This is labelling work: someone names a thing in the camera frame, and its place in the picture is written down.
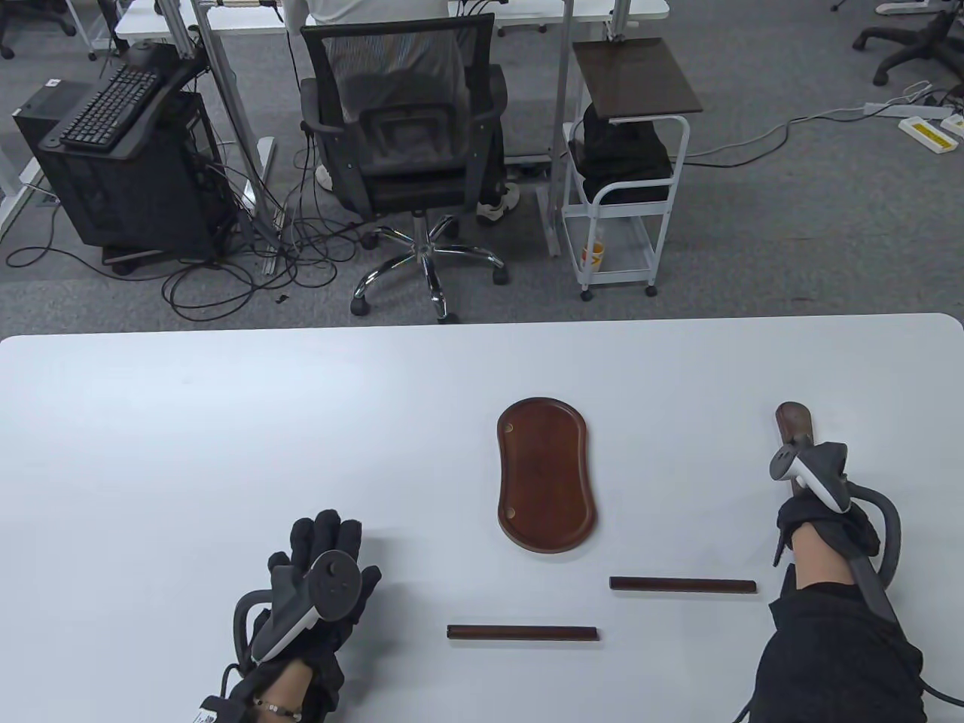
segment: black keyboard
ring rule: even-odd
[[[119,67],[61,133],[61,143],[108,152],[134,124],[160,87],[161,77],[151,70]]]

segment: sticker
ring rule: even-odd
[[[198,717],[194,719],[194,723],[214,723],[218,719],[218,714],[213,710],[208,710],[207,708],[198,709]]]

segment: wooden rod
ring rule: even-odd
[[[450,625],[449,640],[573,640],[600,639],[595,628],[553,625]]]
[[[698,577],[611,577],[609,589],[750,595],[757,592],[757,583],[755,580],[713,580]]]

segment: white power strip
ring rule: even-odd
[[[948,153],[957,148],[957,141],[938,130],[923,118],[905,118],[897,124],[904,133],[935,153]]]
[[[865,116],[880,118],[923,118],[928,121],[942,121],[953,114],[953,108],[938,105],[887,105],[886,103],[864,103]]]

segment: brown wooden tray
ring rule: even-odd
[[[582,415],[558,399],[516,402],[498,419],[498,522],[517,545],[563,552],[596,526]]]

